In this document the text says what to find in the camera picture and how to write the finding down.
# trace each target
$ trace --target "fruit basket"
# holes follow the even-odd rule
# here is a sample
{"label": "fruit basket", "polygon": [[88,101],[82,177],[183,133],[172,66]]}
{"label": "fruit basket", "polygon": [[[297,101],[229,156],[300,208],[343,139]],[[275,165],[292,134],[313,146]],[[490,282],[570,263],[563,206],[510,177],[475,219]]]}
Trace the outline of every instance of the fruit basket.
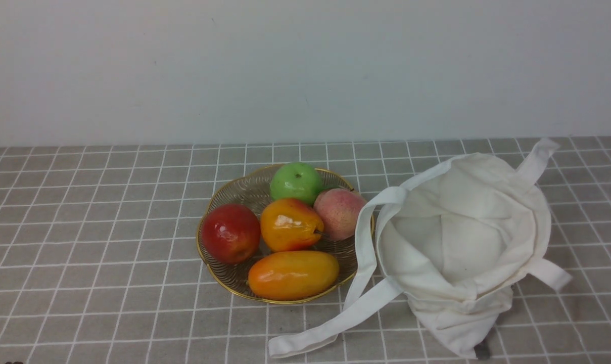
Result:
{"label": "fruit basket", "polygon": [[[270,182],[275,172],[283,164],[274,164],[267,166],[252,172],[251,174],[234,179],[222,186],[211,198],[209,205],[204,212],[204,216],[207,216],[211,210],[217,208],[220,205],[227,203],[240,203],[247,206],[257,217],[261,216],[263,209],[272,202],[270,196]],[[347,180],[342,176],[338,175],[329,170],[317,168],[317,173],[323,179],[323,182],[327,186],[337,185],[346,189],[353,190],[353,187]],[[349,237],[341,241],[330,241],[326,237],[321,238],[319,242],[310,247],[312,250],[323,251],[335,256],[339,262],[340,271],[335,282],[315,295],[304,297],[299,300],[271,300],[259,297],[252,292],[248,286],[247,278],[248,273],[252,265],[266,255],[270,254],[270,250],[266,247],[263,240],[261,240],[261,248],[259,251],[250,259],[239,264],[225,264],[220,263],[205,249],[202,242],[202,223],[204,219],[200,221],[197,229],[197,250],[202,258],[202,261],[206,263],[209,273],[213,278],[224,288],[229,290],[235,295],[245,297],[251,300],[257,300],[262,302],[269,302],[274,304],[298,304],[303,302],[309,302],[326,295],[337,287],[346,283],[357,272],[357,259],[354,251],[354,236]],[[374,218],[371,221],[371,231],[374,231]]]}

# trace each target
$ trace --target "orange mango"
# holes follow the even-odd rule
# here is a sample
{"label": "orange mango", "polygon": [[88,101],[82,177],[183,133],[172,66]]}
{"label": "orange mango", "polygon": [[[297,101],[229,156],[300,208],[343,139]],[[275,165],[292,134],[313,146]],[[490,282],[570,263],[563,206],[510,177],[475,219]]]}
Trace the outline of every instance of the orange mango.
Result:
{"label": "orange mango", "polygon": [[261,235],[272,251],[306,249],[321,239],[323,221],[301,200],[276,200],[261,214]]}
{"label": "orange mango", "polygon": [[339,262],[322,251],[284,251],[256,262],[249,270],[249,287],[272,300],[304,299],[329,288],[339,275]]}

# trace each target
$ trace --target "basket rim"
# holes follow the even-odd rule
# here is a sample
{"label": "basket rim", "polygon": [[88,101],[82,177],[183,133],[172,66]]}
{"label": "basket rim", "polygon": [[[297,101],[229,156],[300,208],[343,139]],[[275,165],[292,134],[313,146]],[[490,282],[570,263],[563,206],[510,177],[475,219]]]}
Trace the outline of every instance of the basket rim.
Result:
{"label": "basket rim", "polygon": [[[204,221],[204,217],[207,216],[209,210],[211,209],[211,205],[213,205],[213,198],[215,198],[215,196],[217,196],[218,193],[220,193],[220,191],[222,191],[223,189],[225,189],[227,186],[234,184],[235,182],[239,181],[239,180],[243,180],[243,179],[247,179],[252,175],[255,175],[256,173],[259,173],[263,170],[266,170],[268,168],[276,168],[277,166],[283,166],[286,163],[276,163],[276,164],[271,164],[268,166],[264,166],[261,168],[258,168],[257,170],[255,170],[252,173],[249,173],[248,175],[245,175],[243,177],[239,177],[236,179],[232,179],[229,182],[227,182],[226,184],[222,185],[219,189],[217,189],[217,191],[215,191],[215,194],[213,194],[213,196],[211,196],[211,200],[209,200],[208,205],[206,206],[206,210],[204,210],[204,214],[202,215],[202,218],[200,219],[200,223],[197,226],[197,230],[195,232],[195,246],[197,248],[197,252],[200,255],[200,259],[202,259],[202,263],[204,265],[206,265],[206,268],[209,271],[209,274],[213,277],[213,279],[215,279],[216,282],[218,282],[218,284],[220,284],[222,287],[224,287],[227,291],[233,293],[234,295],[237,295],[239,297],[243,297],[246,299],[250,299],[250,300],[254,300],[257,302],[266,302],[266,303],[273,303],[273,304],[301,304],[301,303],[306,303],[306,302],[310,302],[312,300],[318,299],[323,297],[324,295],[327,295],[328,293],[332,292],[333,290],[336,290],[337,288],[339,288],[340,286],[344,285],[345,283],[347,283],[348,281],[350,281],[351,279],[354,278],[354,276],[357,274],[357,270],[354,270],[354,272],[352,272],[352,274],[350,274],[346,279],[344,279],[343,281],[340,281],[339,283],[331,286],[330,288],[328,288],[327,290],[311,296],[311,297],[307,297],[305,299],[299,299],[299,300],[271,300],[271,299],[264,299],[262,297],[252,297],[250,295],[246,295],[243,293],[240,293],[236,290],[233,290],[232,288],[230,288],[229,286],[227,286],[225,283],[223,283],[223,281],[220,280],[220,278],[218,278],[215,273],[213,272],[213,269],[211,269],[211,265],[209,265],[209,263],[206,262],[206,260],[204,259],[204,253],[202,253],[202,249],[200,249],[200,230],[202,228],[202,222]],[[350,182],[348,182],[347,179],[345,179],[343,176],[339,175],[339,173],[335,173],[331,170],[325,169],[325,168],[315,168],[315,170],[317,171],[321,171],[321,172],[326,172],[326,173],[331,173],[333,175],[335,175],[336,177],[340,178],[340,180],[342,180],[343,182],[345,182],[347,185],[349,185],[352,189],[354,189],[354,186],[352,186],[352,184]],[[370,217],[370,234],[374,234],[374,230],[375,230],[375,217],[371,216]]]}

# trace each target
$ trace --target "white cloth bag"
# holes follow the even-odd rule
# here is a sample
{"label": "white cloth bag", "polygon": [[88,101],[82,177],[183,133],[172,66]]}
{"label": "white cloth bag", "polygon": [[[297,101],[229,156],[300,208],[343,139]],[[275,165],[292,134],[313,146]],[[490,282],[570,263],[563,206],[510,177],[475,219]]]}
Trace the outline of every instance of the white cloth bag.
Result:
{"label": "white cloth bag", "polygon": [[[571,276],[543,255],[550,211],[534,184],[559,145],[541,139],[514,170],[497,157],[453,157],[399,187],[381,191],[361,210],[355,231],[357,275],[336,318],[301,334],[269,341],[271,357],[327,345],[401,293],[442,345],[468,359],[498,315],[511,308],[511,285],[532,274],[554,290]],[[377,267],[384,279],[364,295]]]}

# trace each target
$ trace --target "gray tile countertop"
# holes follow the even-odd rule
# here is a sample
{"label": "gray tile countertop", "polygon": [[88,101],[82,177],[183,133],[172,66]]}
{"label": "gray tile countertop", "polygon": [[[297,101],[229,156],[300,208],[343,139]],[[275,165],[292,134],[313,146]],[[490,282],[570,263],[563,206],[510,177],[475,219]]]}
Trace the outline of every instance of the gray tile countertop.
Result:
{"label": "gray tile countertop", "polygon": [[[611,136],[555,140],[539,180],[554,214],[546,258],[575,279],[559,294],[521,281],[489,362],[611,363]],[[335,316],[347,286],[294,306],[232,296],[199,259],[196,226],[219,186],[271,163],[328,168],[369,199],[451,155],[516,167],[534,142],[0,148],[0,364],[466,362],[404,300],[326,348],[268,359],[268,337]]]}

